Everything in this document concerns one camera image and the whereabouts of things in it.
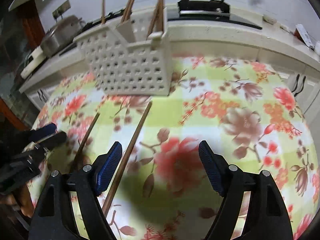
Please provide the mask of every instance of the cabinet handle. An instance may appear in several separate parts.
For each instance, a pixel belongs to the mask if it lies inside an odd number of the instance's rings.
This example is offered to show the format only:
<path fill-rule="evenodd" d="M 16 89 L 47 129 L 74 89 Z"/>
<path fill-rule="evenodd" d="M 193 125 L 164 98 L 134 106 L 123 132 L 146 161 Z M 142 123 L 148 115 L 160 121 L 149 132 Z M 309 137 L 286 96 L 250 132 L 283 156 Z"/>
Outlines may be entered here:
<path fill-rule="evenodd" d="M 43 102 L 43 98 L 41 98 L 39 91 L 37 91 L 37 93 L 38 93 L 39 99 L 41 100 L 41 102 Z"/>
<path fill-rule="evenodd" d="M 295 90 L 296 90 L 297 87 L 298 87 L 299 78 L 300 78 L 300 74 L 298 74 L 297 77 L 296 77 L 296 82 L 294 83 L 295 87 L 294 87 L 294 89 L 291 91 L 292 93 L 295 92 Z"/>
<path fill-rule="evenodd" d="M 300 94 L 302 92 L 302 90 L 304 89 L 304 82 L 306 81 L 306 76 L 304 76 L 303 80 L 302 80 L 302 88 L 298 93 L 294 94 L 294 97 L 296 97 L 298 94 Z"/>
<path fill-rule="evenodd" d="M 46 96 L 44 96 L 42 89 L 40 89 L 40 91 L 41 91 L 41 94 L 42 94 L 42 97 L 43 97 L 44 101 L 45 101 L 45 102 L 47 102 L 47 101 L 48 101 L 48 99 L 47 99 L 47 97 L 46 97 Z"/>

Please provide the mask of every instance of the chopstick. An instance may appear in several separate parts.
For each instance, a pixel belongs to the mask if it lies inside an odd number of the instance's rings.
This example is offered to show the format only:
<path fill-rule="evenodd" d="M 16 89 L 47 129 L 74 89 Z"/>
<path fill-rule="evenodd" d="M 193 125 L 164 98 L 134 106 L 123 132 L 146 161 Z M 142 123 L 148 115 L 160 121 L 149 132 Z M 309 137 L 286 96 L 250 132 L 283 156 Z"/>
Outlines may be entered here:
<path fill-rule="evenodd" d="M 90 126 L 89 126 L 89 128 L 88 128 L 88 130 L 87 130 L 87 132 L 85 133 L 85 135 L 84 135 L 84 137 L 83 137 L 83 139 L 82 139 L 82 142 L 81 142 L 81 144 L 80 144 L 80 146 L 79 146 L 79 149 L 78 149 L 78 151 L 77 151 L 77 153 L 76 153 L 76 156 L 75 156 L 75 158 L 74 158 L 74 160 L 73 160 L 73 164 L 72 164 L 72 166 L 71 166 L 71 168 L 70 168 L 70 172 L 72 172 L 72 171 L 74 171 L 74 170 L 76 169 L 76 166 L 77 166 L 77 163 L 78 163 L 78 161 L 79 161 L 79 158 L 82 156 L 82 150 L 83 150 L 83 148 L 84 148 L 84 145 L 85 145 L 85 143 L 87 142 L 87 139 L 89 138 L 89 135 L 90 135 L 90 133 L 91 133 L 91 131 L 92 131 L 92 128 L 93 128 L 93 126 L 95 125 L 96 121 L 98 120 L 99 115 L 100 115 L 100 113 L 97 113 L 97 114 L 96 114 L 96 116 L 95 116 L 94 119 L 92 120 L 92 122 L 91 122 L 91 124 L 90 124 Z"/>
<path fill-rule="evenodd" d="M 131 8 L 132 8 L 133 3 L 134 3 L 134 0 L 128 0 L 127 5 L 124 10 L 124 13 L 121 18 L 122 23 L 125 22 L 126 20 L 130 19 Z"/>
<path fill-rule="evenodd" d="M 147 34 L 147 37 L 152 33 L 153 31 L 153 27 L 155 25 L 155 22 L 156 22 L 156 19 L 158 17 L 158 13 L 159 13 L 159 10 L 160 10 L 160 3 L 161 3 L 161 0 L 158 0 L 157 2 L 157 5 L 156 5 L 156 8 L 155 10 L 153 11 L 153 17 L 151 19 L 151 22 L 150 22 L 150 25 L 149 25 L 149 28 L 148 28 L 148 34 Z"/>
<path fill-rule="evenodd" d="M 102 16 L 101 16 L 101 24 L 106 23 L 106 8 L 105 8 L 106 0 L 102 0 Z"/>
<path fill-rule="evenodd" d="M 159 0 L 159 11 L 158 11 L 158 19 L 156 30 L 158 32 L 163 32 L 163 0 Z"/>
<path fill-rule="evenodd" d="M 134 147 L 134 145 L 135 145 L 135 143 L 137 141 L 137 138 L 139 136 L 139 133 L 141 131 L 143 123 L 144 123 L 144 121 L 145 121 L 145 119 L 146 119 L 146 117 L 148 115 L 148 112 L 149 112 L 149 110 L 151 108 L 151 105 L 152 105 L 152 103 L 149 102 L 148 105 L 147 105 L 147 108 L 144 110 L 144 113 L 143 113 L 143 115 L 142 115 L 142 117 L 140 119 L 140 122 L 139 122 L 136 130 L 134 131 L 134 134 L 133 134 L 133 136 L 131 138 L 131 141 L 130 141 L 130 143 L 129 143 L 129 145 L 128 145 L 128 147 L 127 147 L 127 149 L 126 149 L 126 151 L 125 151 L 125 153 L 123 155 L 122 161 L 121 161 L 121 163 L 119 165 L 119 168 L 118 168 L 118 170 L 116 172 L 115 178 L 112 181 L 110 190 L 109 190 L 109 192 L 107 194 L 107 197 L 106 197 L 106 200 L 104 201 L 103 206 L 102 206 L 102 212 L 103 212 L 104 216 L 106 216 L 108 214 L 108 211 L 110 209 L 112 200 L 113 200 L 113 198 L 114 198 L 114 196 L 116 194 L 116 190 L 117 190 L 117 188 L 118 188 L 118 186 L 120 184 L 120 180 L 121 180 L 122 175 L 124 173 L 124 169 L 125 169 L 125 167 L 127 165 L 127 162 L 129 160 L 130 154 L 131 154 L 132 149 L 133 149 L 133 147 Z"/>

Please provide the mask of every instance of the metal pot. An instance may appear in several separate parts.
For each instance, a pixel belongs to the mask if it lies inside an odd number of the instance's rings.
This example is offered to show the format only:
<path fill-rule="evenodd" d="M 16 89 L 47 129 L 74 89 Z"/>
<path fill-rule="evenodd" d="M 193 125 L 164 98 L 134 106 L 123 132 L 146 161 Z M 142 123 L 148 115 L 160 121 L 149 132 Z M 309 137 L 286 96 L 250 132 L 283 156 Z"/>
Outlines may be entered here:
<path fill-rule="evenodd" d="M 71 15 L 57 22 L 50 28 L 41 41 L 40 47 L 47 57 L 52 57 L 58 51 L 70 44 L 82 30 L 81 19 Z"/>

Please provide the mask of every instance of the perforated basket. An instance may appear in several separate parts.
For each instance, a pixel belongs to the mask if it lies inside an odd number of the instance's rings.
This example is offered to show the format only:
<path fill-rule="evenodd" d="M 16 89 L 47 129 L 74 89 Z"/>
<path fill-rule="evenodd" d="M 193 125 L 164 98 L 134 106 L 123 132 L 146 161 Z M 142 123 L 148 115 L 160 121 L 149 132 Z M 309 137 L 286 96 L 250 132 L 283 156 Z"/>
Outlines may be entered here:
<path fill-rule="evenodd" d="M 168 95 L 173 67 L 164 9 L 164 32 L 147 31 L 152 10 L 96 26 L 74 41 L 106 94 Z"/>

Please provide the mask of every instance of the cabinet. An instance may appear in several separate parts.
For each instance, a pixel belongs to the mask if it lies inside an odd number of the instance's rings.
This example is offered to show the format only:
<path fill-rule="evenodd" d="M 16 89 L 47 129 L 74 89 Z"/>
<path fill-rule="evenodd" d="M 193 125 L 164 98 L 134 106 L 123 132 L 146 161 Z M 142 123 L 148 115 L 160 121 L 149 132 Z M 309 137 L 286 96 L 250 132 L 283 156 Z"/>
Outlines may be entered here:
<path fill-rule="evenodd" d="M 286 83 L 286 85 L 291 91 L 294 90 L 296 85 L 298 87 L 299 84 L 297 82 L 297 76 L 299 75 L 299 80 L 300 80 L 302 73 L 299 73 L 298 71 L 294 71 L 284 67 L 279 67 L 279 66 L 272 66 L 272 67 L 274 68 L 274 70 L 276 70 L 279 73 L 282 81 Z"/>
<path fill-rule="evenodd" d="M 57 85 L 53 85 L 48 88 L 41 88 L 35 92 L 26 94 L 29 100 L 38 108 L 39 110 L 42 109 L 44 104 L 49 100 L 50 96 L 56 89 Z"/>
<path fill-rule="evenodd" d="M 320 72 L 308 66 L 300 81 L 294 95 L 297 94 L 297 103 L 302 112 L 306 113 L 320 91 Z"/>

